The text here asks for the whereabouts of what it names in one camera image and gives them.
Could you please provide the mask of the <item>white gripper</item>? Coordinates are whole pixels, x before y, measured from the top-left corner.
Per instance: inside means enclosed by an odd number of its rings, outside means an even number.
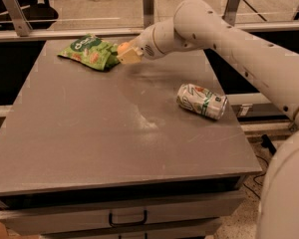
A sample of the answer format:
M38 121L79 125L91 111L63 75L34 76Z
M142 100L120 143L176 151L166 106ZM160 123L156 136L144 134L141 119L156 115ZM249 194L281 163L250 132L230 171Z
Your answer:
M149 26L135 37L135 46L119 51L117 58L122 64L135 64L142 60L142 56L150 60L159 59L163 53L154 41L155 26Z

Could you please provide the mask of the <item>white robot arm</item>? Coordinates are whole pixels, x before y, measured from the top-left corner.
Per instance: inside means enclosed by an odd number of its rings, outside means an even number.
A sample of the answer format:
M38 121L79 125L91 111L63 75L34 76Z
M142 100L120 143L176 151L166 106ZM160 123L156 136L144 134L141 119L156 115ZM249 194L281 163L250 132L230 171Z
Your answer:
M171 52L211 49L297 126L267 168L256 239L299 239L299 54L237 29L202 0L184 0L172 18L122 43L123 64Z

